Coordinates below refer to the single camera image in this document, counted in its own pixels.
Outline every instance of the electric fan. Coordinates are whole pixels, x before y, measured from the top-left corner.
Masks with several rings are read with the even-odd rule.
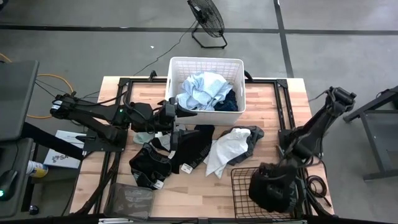
[[[188,5],[198,21],[194,30],[192,31],[192,38],[194,38],[202,48],[224,49],[227,46],[227,42],[224,37],[224,22],[214,3],[211,0],[188,0]],[[198,30],[199,24],[210,36],[214,38],[222,37],[225,45],[211,47],[203,46],[203,44],[201,44],[201,42],[199,42],[199,40],[195,37],[195,32]]]

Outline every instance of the metal stand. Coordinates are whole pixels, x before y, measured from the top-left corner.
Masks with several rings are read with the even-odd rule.
[[[374,180],[386,177],[397,177],[398,169],[394,169],[389,157],[389,151],[394,151],[398,141],[394,133],[398,131],[397,110],[375,110],[398,98],[398,86],[381,94],[348,116],[344,120],[349,123],[355,118],[361,118],[366,135],[376,159],[379,172],[363,176],[363,180]]]
[[[226,39],[224,37],[224,34],[221,34],[221,37],[223,38],[225,45],[223,45],[223,46],[211,46],[211,47],[204,46],[203,44],[201,44],[201,42],[199,42],[199,40],[195,37],[195,34],[194,34],[198,30],[198,26],[199,26],[199,22],[196,24],[194,30],[192,31],[192,38],[194,38],[195,41],[198,42],[198,44],[200,45],[201,48],[204,48],[204,49],[224,49],[228,45],[228,43],[226,42]]]

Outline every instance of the plastic basket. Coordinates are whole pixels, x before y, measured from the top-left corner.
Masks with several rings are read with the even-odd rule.
[[[178,124],[233,125],[246,110],[246,90],[244,86],[244,65],[240,59],[173,57],[170,59],[167,76],[166,96],[175,97],[182,92],[181,83],[198,72],[214,72],[222,75],[233,85],[238,111],[196,111],[198,115],[177,118]]]

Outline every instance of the wooden table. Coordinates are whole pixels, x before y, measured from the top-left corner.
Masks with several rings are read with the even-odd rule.
[[[116,96],[119,78],[104,77],[98,101],[108,100]],[[301,126],[312,117],[304,80],[288,78],[287,82],[295,124]],[[135,83],[132,89],[132,101],[150,103],[153,108],[165,96],[165,83]],[[285,109],[282,91],[281,97]],[[234,167],[228,165],[221,179],[218,179],[214,174],[205,177],[206,165],[204,163],[200,164],[191,174],[184,172],[172,174],[166,178],[163,189],[154,191],[155,202],[151,217],[234,218],[231,169],[257,167],[260,162],[276,163],[279,160],[275,146],[278,144],[277,131],[280,127],[272,85],[246,85],[246,111],[236,125],[256,125],[264,130],[265,136],[257,143],[254,155]],[[217,126],[213,139],[217,139],[222,131],[229,128]],[[122,154],[118,173],[118,182],[130,185],[136,185],[136,182],[131,174],[128,162],[142,147],[133,143],[133,135],[134,132],[129,131],[126,150]],[[103,157],[103,152],[94,152],[83,161],[73,196],[71,212],[81,208],[97,187]],[[320,176],[327,184],[325,169],[322,165],[308,168],[308,173]],[[102,206],[105,204],[107,196],[108,187],[103,193]],[[319,200],[319,202],[328,212],[333,213],[333,208],[328,207],[324,200]]]

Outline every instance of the wire basket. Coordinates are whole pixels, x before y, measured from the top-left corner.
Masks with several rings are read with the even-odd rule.
[[[273,222],[296,220],[295,213],[267,212],[249,197],[251,176],[258,167],[236,168],[231,171],[235,218],[265,218]]]

